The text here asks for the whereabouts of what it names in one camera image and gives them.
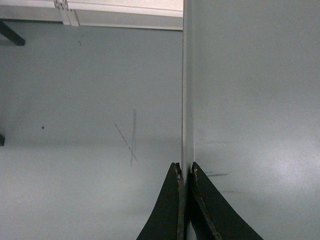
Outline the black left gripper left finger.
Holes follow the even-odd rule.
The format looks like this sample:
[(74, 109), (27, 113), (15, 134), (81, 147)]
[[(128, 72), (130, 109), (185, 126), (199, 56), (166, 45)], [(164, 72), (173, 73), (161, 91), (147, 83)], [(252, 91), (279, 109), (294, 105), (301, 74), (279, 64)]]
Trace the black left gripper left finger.
[(138, 240), (184, 238), (185, 184), (179, 163), (169, 167), (155, 206)]

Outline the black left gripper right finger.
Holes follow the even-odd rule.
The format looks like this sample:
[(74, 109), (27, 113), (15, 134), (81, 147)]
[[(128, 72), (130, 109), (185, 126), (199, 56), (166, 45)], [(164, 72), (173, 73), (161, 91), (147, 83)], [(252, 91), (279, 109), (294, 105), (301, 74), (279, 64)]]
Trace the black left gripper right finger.
[(198, 240), (261, 240), (232, 208), (198, 163), (188, 174), (187, 215)]

